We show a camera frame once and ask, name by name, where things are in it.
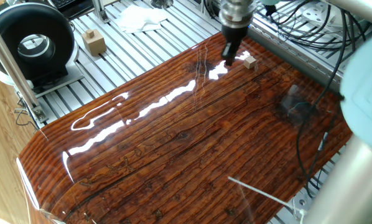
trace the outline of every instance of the wooden cube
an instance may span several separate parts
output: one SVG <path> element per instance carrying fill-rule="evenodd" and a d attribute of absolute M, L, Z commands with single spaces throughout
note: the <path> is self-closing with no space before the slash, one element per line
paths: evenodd
<path fill-rule="evenodd" d="M 256 65 L 256 59 L 253 56 L 248 56 L 244 59 L 244 66 L 248 69 L 253 68 Z"/>
<path fill-rule="evenodd" d="M 81 35 L 84 41 L 85 48 L 92 56 L 97 56 L 107 50 L 105 39 L 97 29 L 88 29 Z"/>

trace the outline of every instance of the white cable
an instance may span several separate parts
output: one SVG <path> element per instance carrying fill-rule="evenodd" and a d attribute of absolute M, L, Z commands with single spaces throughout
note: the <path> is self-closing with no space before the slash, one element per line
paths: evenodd
<path fill-rule="evenodd" d="M 257 193 L 259 193 L 259 194 L 261 194 L 263 196 L 266 196 L 266 197 L 268 197 L 268 198 L 270 198 L 270 199 L 272 199 L 274 201 L 277 201 L 277 202 L 279 202 L 280 204 L 282 204 L 284 206 L 287 206 L 287 207 L 289 207 L 291 209 L 297 210 L 302 215 L 302 217 L 300 219 L 300 224 L 302 224 L 302 221 L 304 220 L 304 216 L 306 215 L 306 211 L 305 210 L 299 209 L 299 208 L 295 208 L 295 206 L 292 206 L 292 205 L 288 204 L 287 202 L 283 202 L 282 200 L 280 200 L 280 199 L 278 199 L 278 198 L 276 198 L 276 197 L 274 197 L 272 195 L 269 195 L 268 193 L 265 193 L 262 190 L 259 190 L 259 189 L 256 189 L 255 187 L 252 187 L 250 185 L 244 184 L 243 182 L 238 181 L 238 180 L 236 180 L 236 179 L 234 179 L 232 177 L 228 177 L 228 179 L 231 180 L 231 181 L 233 181 L 233 182 L 235 182 L 235 183 L 237 183 L 237 184 L 242 185 L 243 187 L 246 187 L 246 188 L 248 188 L 250 190 L 253 190 L 253 191 L 255 191 L 255 192 L 257 192 Z"/>

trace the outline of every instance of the wood knot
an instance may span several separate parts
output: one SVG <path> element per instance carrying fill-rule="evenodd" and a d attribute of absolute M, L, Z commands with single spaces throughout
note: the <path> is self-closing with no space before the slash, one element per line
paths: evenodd
<path fill-rule="evenodd" d="M 205 188 L 205 190 L 211 191 L 211 190 L 215 189 L 215 186 L 213 185 L 213 182 L 209 182 L 209 183 L 207 183 L 207 185 L 204 188 Z"/>
<path fill-rule="evenodd" d="M 235 216 L 237 213 L 237 210 L 235 208 L 225 208 L 224 211 L 228 216 Z"/>
<path fill-rule="evenodd" d="M 162 217 L 164 216 L 159 209 L 157 209 L 153 214 L 156 216 L 157 221 L 162 219 Z"/>
<path fill-rule="evenodd" d="M 135 152 L 135 155 L 137 155 L 137 156 L 139 156 L 139 157 L 142 156 L 142 151 L 141 151 L 140 149 L 135 148 L 134 152 Z"/>
<path fill-rule="evenodd" d="M 129 219 L 124 219 L 124 220 L 121 220 L 120 222 L 119 222 L 119 224 L 132 224 L 131 223 L 131 221 L 129 221 Z"/>
<path fill-rule="evenodd" d="M 153 189 L 153 185 L 151 184 L 151 182 L 146 182 L 144 183 L 144 185 L 150 189 Z"/>
<path fill-rule="evenodd" d="M 175 194 L 175 200 L 176 201 L 179 201 L 180 200 L 180 195 L 179 194 Z"/>
<path fill-rule="evenodd" d="M 185 131 L 182 131 L 182 132 L 180 132 L 178 134 L 178 138 L 177 139 L 185 139 L 185 138 L 187 138 L 187 136 L 188 136 L 188 133 L 185 132 Z"/>

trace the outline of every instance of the wood grain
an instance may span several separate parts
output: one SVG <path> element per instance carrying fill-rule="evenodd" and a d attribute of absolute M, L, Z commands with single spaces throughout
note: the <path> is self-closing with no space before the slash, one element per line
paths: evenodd
<path fill-rule="evenodd" d="M 15 125 L 18 98 L 11 86 L 0 82 L 0 219 L 12 224 L 29 223 L 16 157 L 32 137 L 33 127 Z M 24 115 L 20 123 L 30 119 Z"/>
<path fill-rule="evenodd" d="M 289 200 L 303 186 L 297 130 L 322 87 L 249 39 L 225 67 L 224 43 L 214 35 L 45 126 L 20 154 L 36 206 L 65 223 L 266 223 L 281 206 L 227 177 Z M 327 94 L 303 132 L 306 167 L 336 108 Z M 339 117 L 315 170 L 349 137 Z"/>

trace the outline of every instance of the black cable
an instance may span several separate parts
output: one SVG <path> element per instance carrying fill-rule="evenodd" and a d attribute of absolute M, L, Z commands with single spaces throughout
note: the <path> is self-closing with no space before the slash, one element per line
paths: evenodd
<path fill-rule="evenodd" d="M 326 15 L 326 17 L 325 17 L 325 20 L 324 20 L 323 24 L 322 24 L 322 25 L 321 25 L 321 26 L 320 26 L 320 27 L 319 27 L 315 32 L 311 32 L 311 33 L 309 33 L 309 34 L 303 34 L 303 35 L 300 35 L 300 36 L 298 36 L 298 35 L 294 35 L 294 34 L 291 34 L 291 32 L 287 32 L 286 30 L 284 30 L 284 29 L 281 27 L 280 23 L 277 23 L 277 22 L 273 19 L 273 17 L 271 17 L 271 19 L 272 19 L 272 22 L 275 23 L 275 24 L 277 25 L 277 27 L 278 27 L 281 31 L 283 31 L 284 33 L 286 33 L 289 37 L 293 37 L 293 38 L 299 40 L 299 39 L 301 39 L 301 38 L 313 37 L 314 35 L 318 34 L 320 31 L 322 31 L 322 30 L 324 29 L 324 27 L 325 27 L 325 26 L 327 25 L 327 23 L 328 23 L 328 20 L 329 20 L 329 18 L 330 18 L 330 13 L 331 13 L 331 5 L 328 5 L 327 15 Z"/>
<path fill-rule="evenodd" d="M 31 111 L 30 111 L 30 108 L 29 108 L 28 105 L 24 102 L 23 99 L 22 99 L 22 104 L 23 104 L 24 107 L 27 109 L 27 111 L 28 111 L 28 113 L 29 113 L 29 115 L 30 115 L 32 121 L 34 122 L 35 126 L 38 127 L 38 124 L 37 124 L 37 122 L 35 121 L 35 119 L 34 119 L 32 113 L 31 113 Z"/>
<path fill-rule="evenodd" d="M 353 22 L 355 22 L 356 26 L 359 29 L 359 32 L 362 34 L 361 37 L 363 38 L 363 42 L 366 42 L 366 35 L 365 35 L 365 32 L 363 31 L 363 29 L 361 28 L 361 25 L 356 20 L 356 18 L 354 18 L 353 16 L 352 16 L 352 20 L 353 20 Z"/>
<path fill-rule="evenodd" d="M 349 40 L 349 41 L 351 41 L 351 39 L 352 39 L 352 38 L 351 38 L 351 34 L 350 34 L 350 31 L 349 31 L 349 29 L 348 29 L 348 31 L 347 31 L 347 33 L 346 33 L 346 34 L 348 35 L 348 40 Z"/>
<path fill-rule="evenodd" d="M 368 29 L 370 28 L 371 24 L 370 23 L 367 23 L 363 33 L 360 33 L 357 37 L 355 37 L 355 40 L 358 40 L 360 37 L 363 36 L 363 34 L 365 34 Z M 336 41 L 336 42 L 331 42 L 331 43 L 328 43 L 328 42 L 317 42 L 317 41 L 313 41 L 313 40 L 304 40 L 304 39 L 301 39 L 299 41 L 304 41 L 304 42 L 309 42 L 309 43 L 312 43 L 312 44 L 342 44 L 342 41 Z"/>
<path fill-rule="evenodd" d="M 338 104 L 337 111 L 335 112 L 333 118 L 330 121 L 330 124 L 328 125 L 327 136 L 330 135 L 330 131 L 333 128 L 334 122 L 338 118 L 338 115 L 340 114 L 340 112 L 341 112 L 341 104 Z M 322 153 L 323 154 L 323 163 L 324 163 L 324 158 L 325 158 L 325 144 L 326 143 L 327 143 L 327 138 L 323 139 L 323 144 L 322 144 L 322 147 L 320 148 L 320 150 L 323 151 L 323 153 Z M 318 180 L 316 182 L 316 188 L 317 189 L 319 188 L 319 180 L 320 180 L 320 176 L 322 175 L 322 172 L 323 172 L 323 169 L 320 169 L 319 176 L 317 176 L 317 180 Z"/>
<path fill-rule="evenodd" d="M 27 110 L 24 109 L 24 111 L 22 110 L 22 111 L 19 112 L 19 114 L 18 114 L 17 117 L 16 117 L 16 122 L 15 122 L 15 123 L 16 123 L 17 125 L 19 125 L 19 126 L 27 126 L 28 124 L 31 124 L 31 125 L 34 127 L 34 131 L 35 131 L 35 130 L 38 130 L 38 128 L 35 127 L 35 125 L 34 125 L 31 121 L 28 121 L 26 124 L 21 124 L 21 123 L 19 123 L 20 115 L 22 115 L 22 114 L 29 115 L 28 112 L 25 112 L 25 111 L 27 111 Z"/>
<path fill-rule="evenodd" d="M 353 25 L 353 19 L 352 19 L 352 15 L 350 14 L 350 12 L 346 12 L 346 14 L 348 15 L 349 25 L 350 25 L 351 36 L 349 37 L 349 39 L 352 41 L 352 52 L 355 52 L 356 51 L 355 26 Z"/>
<path fill-rule="evenodd" d="M 284 41 L 287 41 L 287 40 L 290 39 L 291 32 L 294 30 L 294 27 L 295 27 L 295 25 L 297 24 L 297 15 L 294 14 L 294 16 L 295 16 L 295 18 L 294 18 L 294 24 L 292 25 L 292 27 L 291 27 L 291 29 L 290 29 L 290 32 L 286 32 L 286 33 L 288 34 L 288 36 L 286 37 L 286 39 L 285 39 Z M 276 25 L 277 25 L 277 37 L 278 37 L 279 40 L 280 40 L 279 34 L 281 34 L 281 33 L 279 32 L 280 26 L 278 25 L 278 23 L 276 23 Z"/>
<path fill-rule="evenodd" d="M 356 37 L 355 39 L 358 40 L 360 37 L 362 37 L 365 32 L 368 31 L 368 29 L 370 28 L 371 24 L 367 24 L 363 33 L 360 33 L 358 37 Z M 320 47 L 320 46 L 315 46 L 315 45 L 312 45 L 312 44 L 341 44 L 342 42 L 331 42 L 331 43 L 328 43 L 328 42 L 315 42 L 315 41 L 311 41 L 311 40 L 291 40 L 293 43 L 295 44 L 299 44 L 299 45 L 302 45 L 302 46 L 305 46 L 305 47 L 310 47 L 312 49 L 316 49 L 316 50 L 340 50 L 341 47 L 337 47 L 337 48 L 331 48 L 331 47 Z M 302 43 L 301 41 L 305 41 L 305 42 L 309 42 L 309 43 L 312 43 L 312 44 L 306 44 L 306 43 Z M 347 40 L 347 42 L 349 42 L 346 46 L 350 46 L 351 45 L 351 40 Z"/>
<path fill-rule="evenodd" d="M 207 10 L 208 14 L 210 15 L 211 19 L 215 18 L 215 16 L 212 15 L 212 12 L 211 10 L 208 9 L 208 6 L 207 6 L 207 2 L 206 0 L 203 0 L 203 4 L 204 4 L 204 7 L 205 7 L 205 10 Z"/>
<path fill-rule="evenodd" d="M 319 95 L 319 97 L 314 101 L 314 103 L 312 104 L 312 106 L 310 106 L 309 110 L 308 110 L 308 113 L 305 115 L 304 117 L 304 120 L 298 130 L 298 134 L 297 134 L 297 139 L 296 139 L 296 142 L 295 142 L 295 149 L 297 151 L 297 158 L 298 158 L 298 163 L 299 163 L 299 166 L 302 170 L 302 174 L 306 177 L 307 181 L 310 180 L 310 176 L 308 176 L 308 173 L 306 173 L 306 170 L 304 168 L 304 164 L 302 163 L 302 159 L 300 157 L 300 150 L 299 150 L 299 139 L 300 139 L 300 136 L 302 134 L 302 131 L 304 130 L 304 126 L 306 124 L 306 122 L 308 121 L 308 119 L 310 118 L 310 115 L 312 114 L 315 106 L 317 105 L 317 103 L 323 98 L 324 94 L 326 94 L 326 92 L 330 89 L 330 85 L 335 77 L 335 75 L 337 74 L 337 71 L 338 71 L 338 68 L 340 67 L 341 63 L 342 63 L 342 58 L 343 58 L 343 54 L 345 52 L 345 47 L 346 47 L 346 33 L 347 33 L 347 26 L 346 26 L 346 17 L 345 17 L 345 10 L 341 9 L 341 16 L 342 16 L 342 24 L 343 24 L 343 38 L 342 38 L 342 47 L 341 47 L 341 51 L 340 51 L 340 55 L 338 57 L 338 60 L 337 60 L 337 63 L 335 64 L 335 67 L 334 67 L 334 70 L 330 76 L 330 79 L 327 83 L 327 85 L 325 86 L 323 92 Z M 306 188 L 306 191 L 308 193 L 308 196 L 310 198 L 313 198 L 313 196 L 310 194 L 309 192 L 309 188 L 308 188 L 308 183 L 306 184 L 305 188 Z"/>
<path fill-rule="evenodd" d="M 279 24 L 279 25 L 281 25 L 281 24 L 285 24 L 288 20 L 290 20 L 290 19 L 292 18 L 293 15 L 295 15 L 295 14 L 297 13 L 298 9 L 300 9 L 302 6 L 308 4 L 308 3 L 311 2 L 311 1 L 312 1 L 312 0 L 305 0 L 304 2 L 302 2 L 301 4 L 299 4 L 299 5 L 295 8 L 294 12 L 292 12 L 291 15 L 290 15 L 286 20 L 284 20 L 284 21 L 282 21 L 282 22 L 279 22 L 278 24 Z"/>

